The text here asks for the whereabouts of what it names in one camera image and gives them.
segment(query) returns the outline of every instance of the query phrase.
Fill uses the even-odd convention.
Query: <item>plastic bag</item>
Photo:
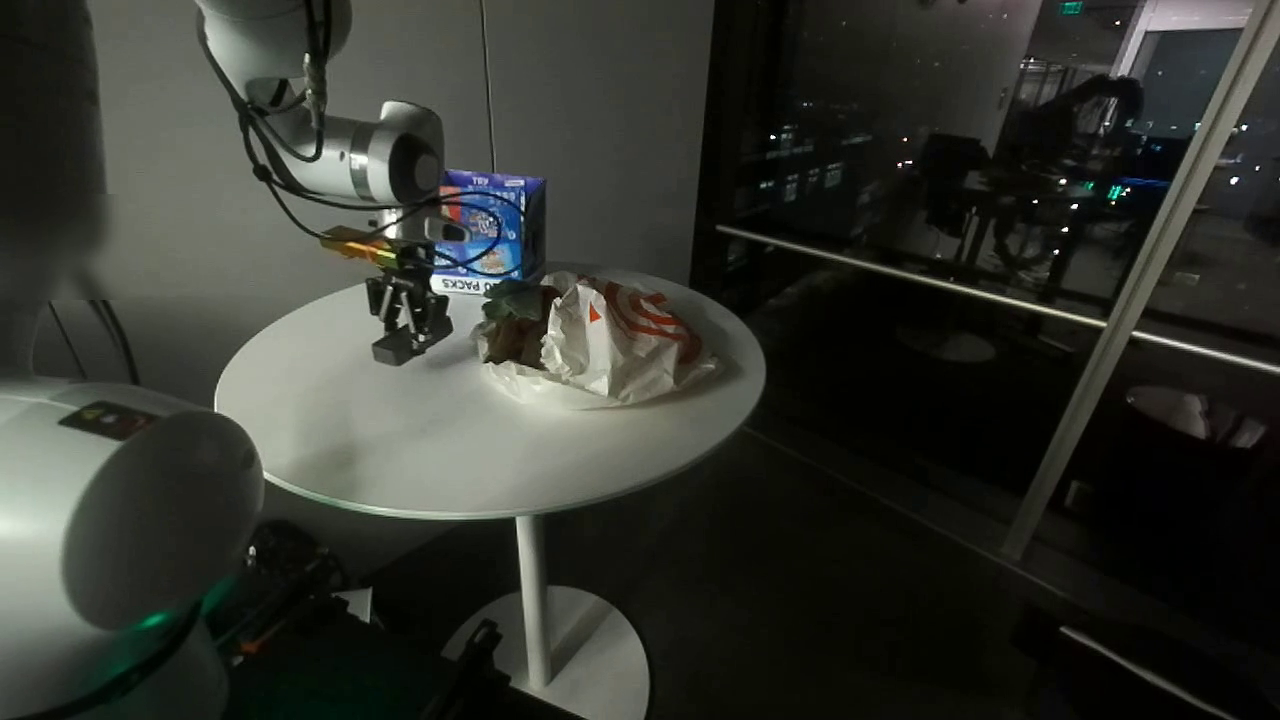
[[[623,409],[672,395],[707,376],[699,330],[667,297],[608,275],[544,275],[561,291],[548,309],[540,363],[487,363],[487,376],[515,398],[555,409]]]

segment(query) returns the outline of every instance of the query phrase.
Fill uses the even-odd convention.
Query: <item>blue box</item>
[[[487,291],[544,266],[548,180],[446,166],[438,195],[465,241],[435,242],[432,291]]]

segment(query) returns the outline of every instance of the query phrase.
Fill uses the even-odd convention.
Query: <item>floor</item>
[[[653,659],[653,720],[1025,715],[1018,574],[846,487],[763,430],[645,497],[548,525],[555,583],[615,599]],[[505,525],[453,531],[375,574],[417,638],[515,588]]]

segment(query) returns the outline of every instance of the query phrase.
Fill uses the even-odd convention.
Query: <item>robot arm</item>
[[[442,131],[389,99],[381,121],[323,110],[323,65],[353,28],[346,0],[194,0],[201,40],[272,180],[307,199],[410,207],[438,190]]]
[[[353,28],[346,0],[194,0],[201,42],[228,88],[257,180],[311,205],[381,212],[381,275],[369,311],[384,338],[371,356],[405,363],[442,338],[446,301],[432,291],[432,222],[442,126],[417,105],[389,99],[375,121],[327,114],[323,65]]]

